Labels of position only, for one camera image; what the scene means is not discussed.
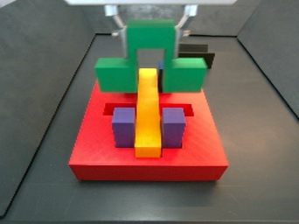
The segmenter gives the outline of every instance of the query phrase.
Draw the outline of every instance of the red base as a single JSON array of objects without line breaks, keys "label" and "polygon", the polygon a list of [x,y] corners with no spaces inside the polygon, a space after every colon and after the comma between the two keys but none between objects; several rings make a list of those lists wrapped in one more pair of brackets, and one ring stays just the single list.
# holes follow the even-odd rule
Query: red base
[{"label": "red base", "polygon": [[69,167],[80,180],[217,180],[228,167],[204,93],[160,94],[161,107],[184,107],[187,126],[180,149],[160,158],[136,158],[135,149],[115,147],[113,107],[136,105],[136,94],[99,92],[96,84]]}]

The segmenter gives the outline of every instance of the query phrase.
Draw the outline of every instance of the gray wall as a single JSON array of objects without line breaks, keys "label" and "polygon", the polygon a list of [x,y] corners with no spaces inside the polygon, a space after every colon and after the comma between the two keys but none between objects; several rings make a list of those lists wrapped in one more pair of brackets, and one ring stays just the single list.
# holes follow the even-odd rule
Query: gray wall
[{"label": "gray wall", "polygon": [[237,39],[299,116],[299,1],[264,0]]},{"label": "gray wall", "polygon": [[93,37],[80,9],[61,0],[0,9],[0,216]]},{"label": "gray wall", "polygon": [[[191,33],[201,35],[237,36],[260,0],[237,0],[231,6],[201,6],[193,21]],[[111,33],[115,24],[105,17],[103,6],[82,6],[82,12],[96,33]],[[181,6],[120,6],[120,16],[128,19],[169,18],[179,21]]]}]

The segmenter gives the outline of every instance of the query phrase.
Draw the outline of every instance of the yellow block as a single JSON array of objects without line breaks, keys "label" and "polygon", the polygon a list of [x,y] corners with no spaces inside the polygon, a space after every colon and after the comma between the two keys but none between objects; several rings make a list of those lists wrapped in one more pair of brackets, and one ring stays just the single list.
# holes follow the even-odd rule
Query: yellow block
[{"label": "yellow block", "polygon": [[139,69],[135,156],[137,158],[159,158],[161,156],[157,74],[153,68]]}]

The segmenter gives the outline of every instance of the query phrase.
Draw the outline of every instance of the gray enclosure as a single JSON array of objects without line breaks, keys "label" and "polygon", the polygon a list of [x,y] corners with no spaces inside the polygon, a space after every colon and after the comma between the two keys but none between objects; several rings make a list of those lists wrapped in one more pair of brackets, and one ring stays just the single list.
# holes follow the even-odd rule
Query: gray enclosure
[{"label": "gray enclosure", "polygon": [[[68,167],[93,65],[99,57],[123,55],[109,36],[92,42],[115,29],[103,7],[17,0],[1,8],[0,216],[20,190],[0,221],[296,223],[299,127],[280,95],[299,115],[297,11],[295,0],[200,8],[193,33],[233,36],[185,40],[216,53],[204,92],[229,168],[216,183],[140,183],[78,182]],[[120,14],[125,21],[177,20],[183,8],[127,6]],[[140,58],[156,60],[153,54]]]},{"label": "gray enclosure", "polygon": [[264,0],[237,39],[299,116],[299,1]]},{"label": "gray enclosure", "polygon": [[80,9],[60,0],[0,9],[0,216],[93,35]]}]

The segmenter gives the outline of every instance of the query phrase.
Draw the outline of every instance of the toy block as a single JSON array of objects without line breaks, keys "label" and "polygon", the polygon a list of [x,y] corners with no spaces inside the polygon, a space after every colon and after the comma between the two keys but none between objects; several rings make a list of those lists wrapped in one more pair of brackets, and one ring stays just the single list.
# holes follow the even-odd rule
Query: toy block
[{"label": "toy block", "polygon": [[160,60],[159,66],[157,66],[157,90],[159,90],[159,93],[163,92],[163,76],[164,76],[164,62]]},{"label": "toy block", "polygon": [[128,59],[99,59],[94,69],[101,92],[136,93],[136,66]]},{"label": "toy block", "polygon": [[164,57],[173,58],[175,22],[172,20],[131,20],[127,23],[128,58],[137,60],[137,49],[164,49]]},{"label": "toy block", "polygon": [[211,69],[215,52],[179,52],[179,58],[204,58],[208,69]]},{"label": "toy block", "polygon": [[136,158],[133,148],[116,148],[111,129],[112,114],[103,115],[107,103],[133,104],[136,94],[101,93],[96,83],[69,158],[69,168],[78,180],[220,179],[228,168],[228,160],[203,91],[159,94],[159,102],[161,105],[191,105],[193,115],[185,115],[188,127],[181,148],[163,149],[159,158]]},{"label": "toy block", "polygon": [[112,129],[117,148],[133,148],[136,136],[136,109],[115,108]]},{"label": "toy block", "polygon": [[183,108],[163,109],[163,148],[183,147],[183,132],[185,127],[185,119]]},{"label": "toy block", "polygon": [[163,70],[163,92],[200,92],[205,73],[204,59],[173,59]]},{"label": "toy block", "polygon": [[159,158],[161,156],[161,130],[156,69],[139,69],[135,156]]}]

